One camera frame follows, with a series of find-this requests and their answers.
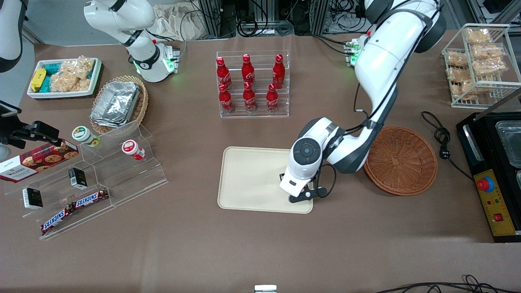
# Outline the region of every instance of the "brown round basket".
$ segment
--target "brown round basket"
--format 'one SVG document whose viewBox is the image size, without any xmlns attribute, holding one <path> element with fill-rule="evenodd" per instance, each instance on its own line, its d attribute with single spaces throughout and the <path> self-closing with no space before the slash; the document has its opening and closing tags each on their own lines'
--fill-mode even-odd
<svg viewBox="0 0 521 293">
<path fill-rule="evenodd" d="M 145 85 L 143 84 L 143 82 L 141 80 L 139 80 L 137 77 L 127 76 L 127 75 L 116 77 L 115 79 L 113 79 L 109 82 L 112 82 L 112 81 L 134 82 L 135 84 L 139 85 L 139 88 L 140 88 L 139 96 L 138 96 L 139 100 L 135 105 L 134 112 L 132 113 L 132 118 L 130 119 L 130 121 L 137 120 L 139 123 L 141 123 L 141 121 L 143 121 L 143 118 L 145 117 L 146 107 L 148 106 L 148 93 L 146 92 L 146 88 L 145 88 Z M 107 87 L 107 84 L 108 83 L 106 83 L 100 89 L 100 91 L 98 91 L 98 94 L 96 95 L 96 99 L 94 100 L 94 103 L 92 105 L 93 109 L 96 106 L 96 104 L 98 103 L 101 93 Z M 127 129 L 127 131 L 130 131 L 130 132 L 134 131 L 135 128 L 137 128 L 139 126 L 139 123 L 136 123 L 135 127 L 133 127 L 132 129 Z M 91 125 L 92 125 L 92 128 L 101 135 L 115 129 L 115 127 L 98 125 L 98 124 L 94 123 L 93 120 L 91 120 Z"/>
<path fill-rule="evenodd" d="M 418 133 L 404 127 L 385 127 L 369 150 L 364 170 L 381 189 L 398 196 L 414 196 L 434 183 L 438 159 Z"/>
</svg>

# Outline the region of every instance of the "cookie box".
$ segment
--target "cookie box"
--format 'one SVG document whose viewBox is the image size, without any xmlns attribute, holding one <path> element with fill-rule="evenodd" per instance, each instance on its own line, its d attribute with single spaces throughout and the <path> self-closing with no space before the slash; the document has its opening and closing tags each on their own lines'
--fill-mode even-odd
<svg viewBox="0 0 521 293">
<path fill-rule="evenodd" d="M 16 183 L 79 154 L 74 144 L 61 140 L 61 146 L 46 143 L 0 163 L 0 179 Z"/>
<path fill-rule="evenodd" d="M 94 59 L 94 67 L 92 70 L 91 83 L 89 85 L 89 89 L 87 89 L 86 91 L 38 93 L 32 90 L 31 85 L 29 83 L 29 86 L 27 87 L 27 95 L 35 100 L 64 100 L 91 96 L 94 93 L 94 90 L 96 89 L 96 85 L 98 84 L 98 78 L 100 77 L 100 71 L 102 67 L 101 60 L 99 60 L 98 58 L 92 59 Z M 62 63 L 63 61 L 69 60 L 76 60 L 76 58 L 38 61 L 38 63 L 36 64 L 36 68 L 34 69 L 34 72 L 31 75 L 31 78 L 34 76 L 38 69 L 44 68 L 47 64 L 58 64 Z"/>
</svg>

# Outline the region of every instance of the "table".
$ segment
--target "table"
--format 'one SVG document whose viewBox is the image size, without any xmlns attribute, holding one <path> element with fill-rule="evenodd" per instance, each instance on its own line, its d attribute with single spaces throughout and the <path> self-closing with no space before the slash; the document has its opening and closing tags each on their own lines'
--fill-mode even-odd
<svg viewBox="0 0 521 293">
<path fill-rule="evenodd" d="M 440 55 L 455 33 L 411 57 L 386 125 L 419 132 L 437 151 L 433 129 L 420 117 L 433 112 L 453 135 L 452 158 L 468 170 L 455 125 L 472 111 L 450 107 Z M 279 48 L 291 54 L 290 117 L 221 119 L 216 51 Z M 36 45 L 35 54 L 36 61 L 98 57 L 106 66 L 102 84 L 136 75 L 121 45 Z M 363 119 L 352 112 L 357 81 L 340 54 L 311 37 L 190 42 L 183 58 L 177 75 L 146 83 L 150 104 L 143 125 L 155 137 L 153 150 L 170 182 L 50 241 L 38 240 L 34 222 L 19 218 L 12 208 L 17 200 L 1 197 L 3 292 L 252 292 L 256 284 L 276 284 L 280 292 L 371 292 L 460 282 L 462 274 L 521 289 L 520 244 L 491 243 L 473 183 L 441 160 L 434 185 L 414 197 L 392 196 L 361 171 L 339 175 L 333 193 L 316 200 L 307 215 L 219 208 L 226 147 L 287 149 L 309 120 L 321 116 L 357 125 Z M 20 119 L 42 120 L 70 139 L 75 126 L 89 125 L 91 106 L 92 99 L 25 96 Z M 358 106 L 369 109 L 363 91 Z M 322 178 L 328 186 L 332 175 L 325 170 Z"/>
</svg>

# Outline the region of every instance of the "red emergency stop button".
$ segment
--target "red emergency stop button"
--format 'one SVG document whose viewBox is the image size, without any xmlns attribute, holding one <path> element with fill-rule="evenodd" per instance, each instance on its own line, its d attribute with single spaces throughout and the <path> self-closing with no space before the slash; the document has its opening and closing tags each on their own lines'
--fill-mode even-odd
<svg viewBox="0 0 521 293">
<path fill-rule="evenodd" d="M 503 216 L 501 214 L 494 214 L 494 221 L 500 222 L 503 220 Z"/>
<path fill-rule="evenodd" d="M 483 177 L 476 182 L 478 189 L 484 192 L 492 192 L 494 190 L 494 181 L 490 177 Z"/>
</svg>

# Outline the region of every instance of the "floor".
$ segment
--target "floor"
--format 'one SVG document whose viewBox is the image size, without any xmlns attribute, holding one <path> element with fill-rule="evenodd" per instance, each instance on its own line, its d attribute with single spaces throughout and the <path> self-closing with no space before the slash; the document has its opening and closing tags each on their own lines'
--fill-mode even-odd
<svg viewBox="0 0 521 293">
<path fill-rule="evenodd" d="M 152 5 L 172 3 L 172 0 L 148 0 Z M 470 10 L 459 1 L 451 1 L 455 17 L 460 23 L 472 21 Z M 83 16 L 85 0 L 32 0 L 30 2 L 26 26 L 44 43 L 60 46 L 116 44 L 117 41 L 104 32 L 93 29 Z M 448 29 L 456 29 L 460 23 L 453 21 L 453 15 L 445 5 L 443 14 Z M 19 64 L 9 72 L 0 74 L 0 97 L 2 100 L 19 105 L 33 71 L 34 50 L 32 44 L 24 39 L 23 56 Z"/>
</svg>

